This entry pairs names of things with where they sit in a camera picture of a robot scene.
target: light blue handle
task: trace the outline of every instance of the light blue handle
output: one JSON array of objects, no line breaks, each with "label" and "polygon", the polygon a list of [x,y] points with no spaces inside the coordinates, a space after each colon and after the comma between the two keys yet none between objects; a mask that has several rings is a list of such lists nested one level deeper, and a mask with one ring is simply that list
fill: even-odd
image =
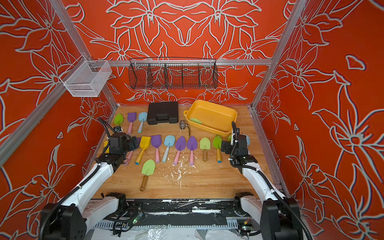
[{"label": "light blue handle", "polygon": [[141,122],[139,126],[139,130],[137,132],[141,133],[141,130],[143,130],[144,121]]},{"label": "light blue handle", "polygon": [[166,149],[166,151],[165,151],[165,153],[164,153],[162,162],[166,162],[166,161],[167,161],[168,151],[169,151],[169,146],[167,147],[167,149]]}]

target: yellow plastic tray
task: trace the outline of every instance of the yellow plastic tray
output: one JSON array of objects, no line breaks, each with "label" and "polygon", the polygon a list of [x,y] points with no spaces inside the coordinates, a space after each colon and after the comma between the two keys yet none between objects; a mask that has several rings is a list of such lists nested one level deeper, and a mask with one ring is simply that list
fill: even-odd
[{"label": "yellow plastic tray", "polygon": [[[189,110],[184,111],[184,116],[191,126],[228,137],[232,133],[232,121],[236,122],[237,111],[216,103],[196,100]],[[190,121],[191,118],[200,120],[201,124]]]}]

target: orange floral wall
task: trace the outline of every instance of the orange floral wall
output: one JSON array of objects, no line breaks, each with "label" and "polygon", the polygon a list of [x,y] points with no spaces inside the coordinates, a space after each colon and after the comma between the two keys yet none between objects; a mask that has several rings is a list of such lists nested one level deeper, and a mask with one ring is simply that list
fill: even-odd
[{"label": "orange floral wall", "polygon": [[[271,58],[293,0],[92,1],[63,0],[95,60],[198,57]],[[248,104],[266,66],[219,68],[213,90],[133,90],[125,67],[113,69],[108,86],[120,104],[204,99]]]},{"label": "orange floral wall", "polygon": [[[80,56],[47,0],[0,1],[0,144]],[[65,92],[0,168],[0,239],[36,239],[39,213],[83,177],[112,109]]]},{"label": "orange floral wall", "polygon": [[0,2],[0,144],[80,56],[48,0]]},{"label": "orange floral wall", "polygon": [[308,1],[257,113],[315,239],[384,236],[382,1]]},{"label": "orange floral wall", "polygon": [[64,93],[1,167],[0,239],[37,238],[40,210],[83,178],[104,132],[96,119],[112,113],[103,93]]}]

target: wrench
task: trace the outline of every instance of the wrench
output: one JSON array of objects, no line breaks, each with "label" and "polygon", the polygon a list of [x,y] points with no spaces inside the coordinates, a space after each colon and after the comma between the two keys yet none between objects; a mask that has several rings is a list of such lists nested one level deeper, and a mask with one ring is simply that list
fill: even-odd
[{"label": "wrench", "polygon": [[192,204],[192,203],[195,203],[195,202],[198,202],[198,200],[194,200],[194,201],[191,201],[191,202],[187,202],[187,203],[182,204],[182,205],[177,205],[177,208],[181,208],[181,207],[184,207],[184,206],[186,206],[186,205],[188,205],[188,204]]}]

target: wooden handle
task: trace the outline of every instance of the wooden handle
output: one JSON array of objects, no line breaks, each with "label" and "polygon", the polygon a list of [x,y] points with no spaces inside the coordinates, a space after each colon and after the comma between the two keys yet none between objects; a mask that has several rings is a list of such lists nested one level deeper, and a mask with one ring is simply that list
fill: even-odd
[{"label": "wooden handle", "polygon": [[194,161],[195,160],[195,156],[193,154],[193,150],[191,150],[191,155],[189,156],[189,165],[193,166],[194,165]]},{"label": "wooden handle", "polygon": [[136,162],[135,162],[136,165],[140,164],[141,158],[143,157],[143,154],[144,154],[144,150],[145,149],[141,149],[139,156],[137,157]]},{"label": "wooden handle", "polygon": [[156,162],[156,163],[159,163],[159,162],[160,162],[160,154],[159,154],[159,149],[158,149],[158,148],[156,148],[155,162]]},{"label": "wooden handle", "polygon": [[206,162],[207,161],[207,150],[204,149],[203,150],[203,162]]},{"label": "wooden handle", "polygon": [[220,149],[217,149],[217,162],[218,162],[218,163],[221,163],[221,153],[220,153]]},{"label": "wooden handle", "polygon": [[133,122],[129,124],[128,132],[127,133],[132,133],[132,127],[133,127]]},{"label": "wooden handle", "polygon": [[145,175],[143,179],[143,183],[141,184],[140,191],[143,192],[145,190],[145,186],[147,185],[148,176]]}]

